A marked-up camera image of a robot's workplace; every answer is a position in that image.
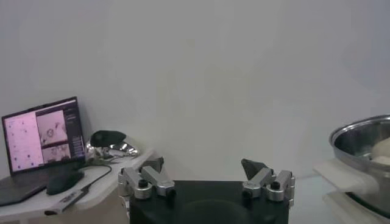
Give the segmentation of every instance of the metal pot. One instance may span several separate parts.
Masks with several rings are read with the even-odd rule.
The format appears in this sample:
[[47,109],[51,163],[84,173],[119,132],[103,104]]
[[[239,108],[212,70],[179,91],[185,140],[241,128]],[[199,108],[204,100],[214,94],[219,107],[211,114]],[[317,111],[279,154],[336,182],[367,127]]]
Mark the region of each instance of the metal pot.
[[390,217],[390,166],[371,159],[373,146],[390,138],[390,114],[370,117],[335,130],[330,144],[335,155],[350,167],[374,177],[379,190],[370,194],[350,195],[369,209]]

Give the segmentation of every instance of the white surface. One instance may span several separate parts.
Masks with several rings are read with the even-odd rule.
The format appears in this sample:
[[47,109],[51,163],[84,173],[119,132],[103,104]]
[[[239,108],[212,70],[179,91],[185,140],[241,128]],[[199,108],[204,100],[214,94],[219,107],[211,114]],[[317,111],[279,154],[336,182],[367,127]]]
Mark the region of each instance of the white surface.
[[390,111],[389,4],[0,0],[0,114],[77,95],[86,138],[124,131],[173,178],[309,175],[334,128]]
[[289,224],[340,224],[322,197],[335,188],[320,176],[298,178]]
[[[145,151],[141,156],[135,159],[121,158],[117,159],[118,164],[112,165],[111,173],[102,178],[96,184],[92,185],[90,192],[80,199],[74,206],[65,211],[69,214],[74,211],[92,208],[102,202],[118,187],[118,172],[122,167],[139,167],[145,160],[153,155],[153,150]],[[65,196],[76,189],[80,189],[97,177],[106,172],[106,167],[91,167],[85,169],[85,177],[81,179],[74,187],[58,195],[48,196],[46,191],[42,191],[32,198],[15,205],[0,207],[0,222],[31,219],[44,216],[44,211],[58,203]]]
[[376,179],[334,158],[315,165],[314,170],[333,184],[340,192],[374,194],[379,191]]
[[357,202],[340,192],[324,196],[324,201],[343,224],[386,224],[389,219],[379,216],[362,207]]

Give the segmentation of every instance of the desk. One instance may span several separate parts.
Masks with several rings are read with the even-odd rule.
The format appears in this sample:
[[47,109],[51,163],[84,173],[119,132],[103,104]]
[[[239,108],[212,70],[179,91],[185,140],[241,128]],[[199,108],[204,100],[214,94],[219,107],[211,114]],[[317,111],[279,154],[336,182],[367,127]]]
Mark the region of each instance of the desk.
[[[92,185],[90,192],[79,200],[75,205],[70,207],[65,214],[70,214],[74,211],[85,210],[98,205],[106,199],[118,186],[118,172],[122,167],[138,168],[143,162],[149,158],[156,156],[153,150],[145,150],[139,157],[119,158],[115,161],[118,164],[111,165],[112,171]],[[62,198],[70,194],[76,189],[80,189],[88,183],[95,180],[97,177],[107,171],[107,167],[89,167],[85,169],[85,177],[81,179],[71,189],[61,194],[48,196],[46,190],[42,191],[30,199],[15,205],[0,207],[0,222],[9,222],[15,220],[28,220],[38,217],[44,217],[44,211],[59,202]]]

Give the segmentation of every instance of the black object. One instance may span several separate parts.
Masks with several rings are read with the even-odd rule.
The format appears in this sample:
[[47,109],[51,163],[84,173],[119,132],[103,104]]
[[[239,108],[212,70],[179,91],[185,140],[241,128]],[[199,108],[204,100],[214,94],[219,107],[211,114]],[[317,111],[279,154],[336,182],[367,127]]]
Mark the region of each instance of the black object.
[[249,159],[242,159],[241,165],[243,165],[248,180],[252,179],[262,168],[268,168],[264,163],[255,162]]
[[89,193],[92,184],[96,183],[97,181],[99,181],[101,178],[105,177],[107,174],[109,174],[112,171],[112,167],[106,164],[98,164],[98,165],[90,165],[90,166],[104,166],[108,168],[108,171],[103,175],[99,176],[98,178],[96,178],[94,181],[85,185],[83,188],[76,190],[70,193],[69,195],[67,195],[65,198],[61,199],[57,204],[52,206],[50,209],[46,210],[44,212],[45,215],[57,215],[63,213],[66,209],[74,205],[81,198],[83,198],[87,193]]
[[279,190],[280,189],[280,183],[276,182],[276,181],[272,182],[271,183],[271,189],[272,190]]
[[84,177],[84,172],[73,171],[54,177],[48,184],[46,193],[55,195],[67,191]]
[[167,203],[153,191],[148,200],[130,199],[131,224],[287,224],[289,203],[260,197],[243,203],[240,181],[175,181]]
[[140,181],[138,182],[139,188],[145,188],[145,187],[147,187],[147,185],[148,185],[148,182],[144,179],[140,179]]
[[27,173],[19,173],[0,181],[0,206],[12,205],[27,200],[46,188],[50,180],[59,173],[78,169],[80,163],[63,164]]
[[119,131],[97,131],[91,136],[90,143],[93,147],[109,147],[123,142],[125,138],[126,135]]

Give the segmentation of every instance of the computer mouse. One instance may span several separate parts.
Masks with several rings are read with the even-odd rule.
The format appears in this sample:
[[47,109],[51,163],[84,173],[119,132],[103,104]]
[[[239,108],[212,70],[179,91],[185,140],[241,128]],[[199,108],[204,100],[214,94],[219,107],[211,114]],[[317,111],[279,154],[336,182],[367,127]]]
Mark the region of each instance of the computer mouse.
[[83,177],[84,172],[81,171],[71,171],[54,177],[46,186],[46,193],[48,195],[55,195],[67,191]]

